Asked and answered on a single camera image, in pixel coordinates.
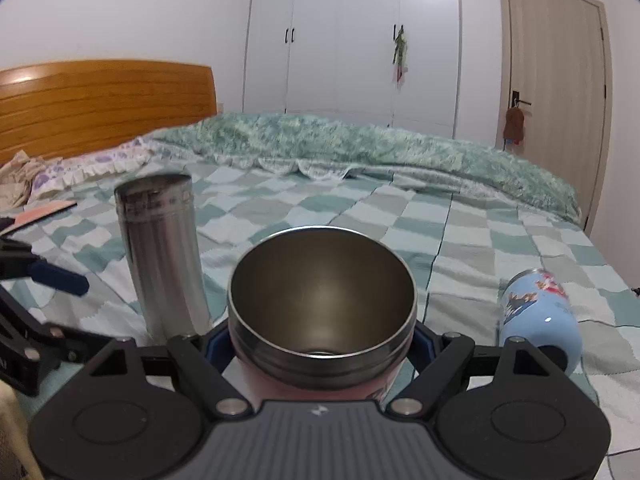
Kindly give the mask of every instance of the wooden headboard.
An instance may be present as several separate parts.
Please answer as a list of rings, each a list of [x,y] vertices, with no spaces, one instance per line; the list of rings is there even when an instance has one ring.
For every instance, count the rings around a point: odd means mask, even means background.
[[[0,72],[0,162],[112,148],[216,113],[208,66],[129,59],[64,61]]]

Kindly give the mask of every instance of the white wall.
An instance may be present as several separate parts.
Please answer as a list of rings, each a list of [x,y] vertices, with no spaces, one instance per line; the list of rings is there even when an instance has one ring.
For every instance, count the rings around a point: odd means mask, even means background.
[[[630,286],[640,286],[640,2],[605,4],[612,51],[609,160],[591,239]],[[493,146],[502,73],[500,0],[462,0],[457,139]]]
[[[241,110],[249,0],[2,0],[0,69],[142,58],[211,66],[218,102]]]

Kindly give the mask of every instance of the pink tumbler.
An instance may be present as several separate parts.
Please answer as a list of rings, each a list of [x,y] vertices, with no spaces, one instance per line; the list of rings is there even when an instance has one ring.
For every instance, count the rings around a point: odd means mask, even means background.
[[[251,248],[228,287],[229,332],[250,400],[380,400],[411,344],[415,282],[355,231],[310,226]]]

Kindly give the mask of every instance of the gray ribbed panel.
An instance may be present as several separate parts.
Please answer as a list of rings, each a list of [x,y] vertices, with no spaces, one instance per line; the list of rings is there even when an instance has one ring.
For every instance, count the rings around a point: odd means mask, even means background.
[[[419,424],[384,418],[372,402],[267,402],[220,424],[166,480],[470,480]]]

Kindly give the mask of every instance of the checkered bedsheet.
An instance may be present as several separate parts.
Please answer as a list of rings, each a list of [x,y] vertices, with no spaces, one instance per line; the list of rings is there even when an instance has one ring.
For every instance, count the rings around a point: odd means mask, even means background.
[[[184,169],[193,177],[207,300],[218,319],[226,315],[225,288],[240,255],[294,226],[341,226],[382,241],[414,274],[418,318],[437,333],[456,330],[478,344],[495,343],[498,298],[508,280],[521,270],[545,267],[566,289],[584,338],[572,380],[600,405],[612,427],[609,457],[598,478],[640,476],[639,300],[575,225],[497,198],[416,192],[403,189],[400,180],[395,185],[366,176],[315,182],[300,174],[179,161],[152,162],[137,174],[161,169]],[[53,263],[87,275],[87,296],[75,298],[31,280],[4,286],[40,320],[134,336],[144,344],[145,324],[114,209],[113,187],[122,179],[82,184],[57,196],[75,198],[78,206],[17,235]],[[23,399],[26,411],[68,374],[50,378],[35,402]],[[413,374],[405,363],[391,394]]]

